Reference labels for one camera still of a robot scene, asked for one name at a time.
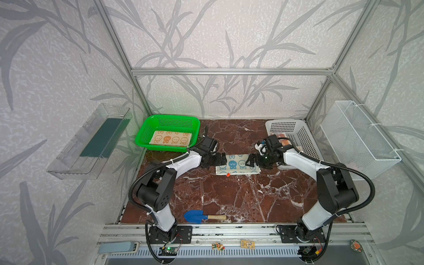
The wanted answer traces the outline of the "orange patterned towel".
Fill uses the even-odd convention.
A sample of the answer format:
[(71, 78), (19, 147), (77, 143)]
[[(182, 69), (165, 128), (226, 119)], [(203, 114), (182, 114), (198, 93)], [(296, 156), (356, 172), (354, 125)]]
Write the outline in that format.
[(187, 132), (173, 132), (157, 130), (154, 132), (149, 144), (158, 146), (188, 147), (192, 134)]
[(290, 139), (285, 133), (278, 134), (277, 138), (283, 146), (291, 145), (299, 151), (303, 151), (303, 148), (299, 146), (295, 140)]

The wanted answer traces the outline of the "blue patterned towel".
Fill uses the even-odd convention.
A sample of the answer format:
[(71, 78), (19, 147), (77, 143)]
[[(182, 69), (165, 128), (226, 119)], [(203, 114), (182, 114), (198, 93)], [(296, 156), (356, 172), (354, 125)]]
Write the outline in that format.
[(259, 174), (261, 169), (257, 166), (248, 167), (245, 165), (249, 154), (242, 155), (226, 155), (227, 164), (215, 167), (215, 174), (219, 176), (224, 175), (253, 175)]

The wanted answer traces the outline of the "white plastic basket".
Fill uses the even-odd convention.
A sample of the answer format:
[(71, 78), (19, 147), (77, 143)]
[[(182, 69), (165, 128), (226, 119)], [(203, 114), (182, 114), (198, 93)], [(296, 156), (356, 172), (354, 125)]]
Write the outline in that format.
[(268, 135), (284, 134), (293, 147), (286, 151), (280, 158), (275, 159), (271, 167), (277, 166), (280, 170), (300, 170), (310, 176), (324, 165), (319, 164), (324, 158), (306, 124), (299, 119), (279, 119), (266, 122)]

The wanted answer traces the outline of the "green plastic basket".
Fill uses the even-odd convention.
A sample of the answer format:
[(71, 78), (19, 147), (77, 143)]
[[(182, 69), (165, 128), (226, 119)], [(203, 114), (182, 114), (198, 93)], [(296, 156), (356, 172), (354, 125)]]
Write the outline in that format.
[(151, 151), (186, 152), (197, 142), (198, 118), (156, 114), (148, 117), (135, 137), (135, 143)]

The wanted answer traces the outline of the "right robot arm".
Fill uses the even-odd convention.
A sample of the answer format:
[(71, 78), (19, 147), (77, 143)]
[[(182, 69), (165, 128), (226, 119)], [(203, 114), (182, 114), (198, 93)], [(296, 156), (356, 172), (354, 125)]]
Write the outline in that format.
[[(282, 140), (289, 138), (270, 135), (258, 142), (256, 145), (258, 153), (250, 154), (245, 165), (272, 169), (275, 164), (284, 163), (316, 181), (318, 201), (297, 221), (297, 226), (292, 231), (292, 235), (299, 241), (309, 242), (320, 233), (322, 227), (332, 224), (341, 215), (364, 208), (374, 199), (375, 185), (364, 173), (343, 163), (333, 164), (316, 159), (300, 151), (296, 146), (283, 145)], [(364, 179), (370, 188), (367, 199), (357, 206), (351, 206), (360, 199), (351, 174)]]

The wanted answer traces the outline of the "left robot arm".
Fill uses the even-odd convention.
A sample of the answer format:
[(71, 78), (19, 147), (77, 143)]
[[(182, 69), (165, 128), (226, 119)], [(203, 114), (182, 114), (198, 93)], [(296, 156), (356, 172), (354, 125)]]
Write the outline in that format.
[(206, 134), (187, 151), (163, 162), (152, 162), (128, 190), (128, 201), (146, 211), (153, 219), (153, 227), (173, 235), (177, 221), (169, 206), (178, 177), (196, 168), (210, 168), (227, 163), (226, 154), (219, 152), (219, 142)]

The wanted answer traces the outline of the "small yellow circuit board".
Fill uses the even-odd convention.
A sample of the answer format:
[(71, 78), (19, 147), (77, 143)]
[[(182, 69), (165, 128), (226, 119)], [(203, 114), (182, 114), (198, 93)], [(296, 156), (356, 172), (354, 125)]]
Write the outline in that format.
[(240, 247), (244, 249), (254, 250), (255, 249), (255, 242), (251, 240), (241, 240), (240, 241)]

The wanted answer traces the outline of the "small orange green trinket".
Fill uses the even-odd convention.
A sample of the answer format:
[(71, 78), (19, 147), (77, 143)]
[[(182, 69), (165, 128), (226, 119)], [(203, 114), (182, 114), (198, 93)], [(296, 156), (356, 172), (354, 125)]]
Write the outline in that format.
[(222, 245), (221, 243), (216, 242), (216, 243), (212, 244), (212, 249), (223, 251), (225, 249), (225, 246)]

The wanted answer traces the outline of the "green led circuit board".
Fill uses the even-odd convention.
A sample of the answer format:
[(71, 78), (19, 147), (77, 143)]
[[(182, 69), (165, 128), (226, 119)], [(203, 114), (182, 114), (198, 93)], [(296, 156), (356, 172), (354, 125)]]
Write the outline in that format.
[(159, 256), (177, 256), (179, 247), (161, 247), (159, 248)]

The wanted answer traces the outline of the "round orange gadget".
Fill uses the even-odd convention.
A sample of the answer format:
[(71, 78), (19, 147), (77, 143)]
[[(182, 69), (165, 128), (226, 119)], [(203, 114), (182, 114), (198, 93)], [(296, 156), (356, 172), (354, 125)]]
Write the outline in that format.
[(355, 253), (362, 253), (362, 251), (363, 251), (362, 245), (357, 240), (351, 240), (350, 241), (350, 248)]

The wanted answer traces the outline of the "grey flat device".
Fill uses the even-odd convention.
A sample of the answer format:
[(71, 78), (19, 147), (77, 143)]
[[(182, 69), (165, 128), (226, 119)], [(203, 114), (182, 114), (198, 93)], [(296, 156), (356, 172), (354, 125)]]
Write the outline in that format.
[(100, 245), (99, 254), (127, 254), (134, 253), (139, 249), (139, 242), (125, 241), (125, 242), (109, 242)]

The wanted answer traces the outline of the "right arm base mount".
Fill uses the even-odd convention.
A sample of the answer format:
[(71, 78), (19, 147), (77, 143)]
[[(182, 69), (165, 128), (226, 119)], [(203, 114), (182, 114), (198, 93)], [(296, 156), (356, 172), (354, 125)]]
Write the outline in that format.
[(326, 242), (326, 236), (322, 228), (310, 231), (301, 225), (278, 224), (276, 232), (280, 236), (282, 243), (312, 244), (314, 242)]

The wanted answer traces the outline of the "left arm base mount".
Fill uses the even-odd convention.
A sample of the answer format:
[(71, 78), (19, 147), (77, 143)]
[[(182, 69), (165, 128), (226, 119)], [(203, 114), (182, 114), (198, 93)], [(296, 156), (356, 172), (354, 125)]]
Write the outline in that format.
[(192, 226), (173, 226), (170, 231), (163, 231), (157, 226), (151, 226), (146, 234), (146, 240), (151, 244), (190, 244), (192, 241)]

